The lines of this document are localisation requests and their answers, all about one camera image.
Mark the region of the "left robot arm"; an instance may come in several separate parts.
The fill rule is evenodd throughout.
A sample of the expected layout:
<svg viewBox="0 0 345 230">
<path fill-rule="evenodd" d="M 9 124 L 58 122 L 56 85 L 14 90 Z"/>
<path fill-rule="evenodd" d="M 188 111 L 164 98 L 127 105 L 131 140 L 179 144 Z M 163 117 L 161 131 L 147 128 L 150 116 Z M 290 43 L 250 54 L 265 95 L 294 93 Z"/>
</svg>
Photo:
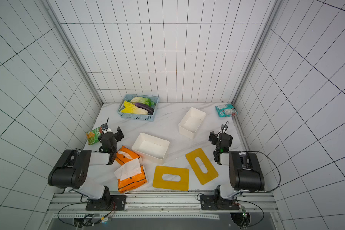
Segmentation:
<svg viewBox="0 0 345 230">
<path fill-rule="evenodd" d="M 117 132 L 103 130 L 98 138 L 101 142 L 99 151 L 66 149 L 58 159 L 48 176 L 48 184 L 58 188 L 71 188 L 88 198 L 87 211 L 123 211 L 125 195 L 111 195 L 104 186 L 89 177 L 91 166 L 112 165 L 116 159 L 117 143 L 124 138 L 122 130 Z"/>
</svg>

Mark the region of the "orange tissue pack with sheet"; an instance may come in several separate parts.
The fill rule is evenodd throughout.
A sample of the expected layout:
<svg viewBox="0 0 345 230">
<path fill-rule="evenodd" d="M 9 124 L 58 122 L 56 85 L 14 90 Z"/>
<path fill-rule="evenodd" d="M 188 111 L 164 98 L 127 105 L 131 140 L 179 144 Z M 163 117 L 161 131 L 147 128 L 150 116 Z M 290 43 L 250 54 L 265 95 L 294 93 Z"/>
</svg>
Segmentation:
<svg viewBox="0 0 345 230">
<path fill-rule="evenodd" d="M 138 159 L 131 160 L 119 167 L 114 175 L 119 193 L 125 194 L 148 183 L 144 166 Z"/>
</svg>

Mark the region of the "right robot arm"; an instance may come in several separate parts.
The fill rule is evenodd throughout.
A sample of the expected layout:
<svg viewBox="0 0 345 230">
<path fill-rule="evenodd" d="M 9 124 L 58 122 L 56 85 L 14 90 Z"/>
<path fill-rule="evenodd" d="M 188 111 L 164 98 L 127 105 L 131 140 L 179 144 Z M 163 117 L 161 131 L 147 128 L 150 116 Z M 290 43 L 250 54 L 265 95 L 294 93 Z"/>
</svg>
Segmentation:
<svg viewBox="0 0 345 230">
<path fill-rule="evenodd" d="M 209 142 L 215 146 L 214 161 L 229 167 L 229 182 L 218 185 L 212 195 L 200 195 L 202 210 L 240 210 L 237 195 L 264 191 L 265 180 L 256 153 L 230 150 L 232 141 L 233 137 L 223 131 L 209 135 Z"/>
</svg>

